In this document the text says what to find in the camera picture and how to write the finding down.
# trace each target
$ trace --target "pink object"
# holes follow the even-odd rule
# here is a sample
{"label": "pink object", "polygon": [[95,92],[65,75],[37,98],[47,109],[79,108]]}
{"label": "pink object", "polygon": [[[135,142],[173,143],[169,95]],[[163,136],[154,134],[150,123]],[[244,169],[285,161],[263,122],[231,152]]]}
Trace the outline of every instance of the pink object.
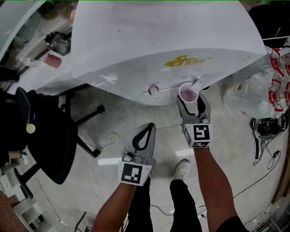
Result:
{"label": "pink object", "polygon": [[183,83],[179,88],[179,96],[184,102],[193,103],[198,99],[199,94],[191,89],[192,83]]}
{"label": "pink object", "polygon": [[62,60],[55,55],[47,54],[47,56],[43,59],[43,62],[51,67],[58,68]]}

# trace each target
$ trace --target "black sleeve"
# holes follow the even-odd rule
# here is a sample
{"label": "black sleeve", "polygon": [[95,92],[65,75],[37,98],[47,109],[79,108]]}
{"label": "black sleeve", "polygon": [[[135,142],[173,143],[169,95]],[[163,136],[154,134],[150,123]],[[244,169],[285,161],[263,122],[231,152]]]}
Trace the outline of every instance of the black sleeve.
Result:
{"label": "black sleeve", "polygon": [[249,232],[244,227],[239,217],[231,217],[226,220],[218,229],[217,232]]}

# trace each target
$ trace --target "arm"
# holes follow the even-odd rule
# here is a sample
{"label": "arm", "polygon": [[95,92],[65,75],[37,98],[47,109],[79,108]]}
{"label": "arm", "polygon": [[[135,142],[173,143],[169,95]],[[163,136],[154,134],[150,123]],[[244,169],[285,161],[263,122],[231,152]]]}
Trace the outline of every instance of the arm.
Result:
{"label": "arm", "polygon": [[237,216],[230,183],[214,160],[209,148],[194,149],[200,189],[207,207],[208,228],[216,230],[226,220]]}
{"label": "arm", "polygon": [[135,190],[135,185],[121,183],[100,209],[92,232],[119,232]]}

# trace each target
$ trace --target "person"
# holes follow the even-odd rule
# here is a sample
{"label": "person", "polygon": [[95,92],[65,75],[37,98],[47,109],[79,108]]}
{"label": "person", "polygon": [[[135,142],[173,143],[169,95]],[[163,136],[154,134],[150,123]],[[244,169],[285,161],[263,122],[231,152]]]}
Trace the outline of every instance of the person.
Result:
{"label": "person", "polygon": [[[247,232],[235,210],[230,183],[209,148],[194,149],[199,186],[207,209],[210,232]],[[190,162],[182,160],[170,181],[174,202],[171,232],[201,232],[195,202],[184,177]],[[121,183],[97,214],[92,232],[118,232],[128,213],[125,232],[152,232],[150,218],[150,178],[143,187]]]}

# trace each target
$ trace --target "pink liquid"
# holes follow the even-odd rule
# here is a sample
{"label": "pink liquid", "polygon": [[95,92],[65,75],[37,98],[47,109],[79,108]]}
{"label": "pink liquid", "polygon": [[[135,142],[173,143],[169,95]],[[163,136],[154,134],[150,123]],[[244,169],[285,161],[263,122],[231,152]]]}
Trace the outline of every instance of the pink liquid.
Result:
{"label": "pink liquid", "polygon": [[197,99],[197,94],[190,89],[186,89],[180,92],[180,96],[187,102],[193,102]]}

